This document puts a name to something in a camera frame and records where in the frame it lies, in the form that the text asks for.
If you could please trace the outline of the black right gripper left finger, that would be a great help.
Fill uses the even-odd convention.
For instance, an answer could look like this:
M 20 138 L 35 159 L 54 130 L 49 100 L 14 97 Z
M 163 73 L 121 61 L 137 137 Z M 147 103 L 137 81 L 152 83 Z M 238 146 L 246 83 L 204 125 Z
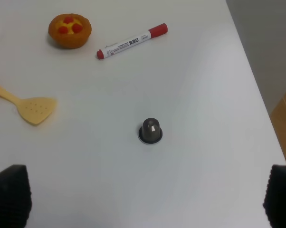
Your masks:
M 24 228 L 32 209 L 26 165 L 11 165 L 0 172 L 0 228 Z

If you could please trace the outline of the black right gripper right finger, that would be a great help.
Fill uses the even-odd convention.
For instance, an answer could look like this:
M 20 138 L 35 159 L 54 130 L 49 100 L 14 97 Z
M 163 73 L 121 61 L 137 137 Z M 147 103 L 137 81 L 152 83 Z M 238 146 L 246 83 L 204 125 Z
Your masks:
M 286 166 L 272 166 L 263 207 L 271 227 L 286 228 Z

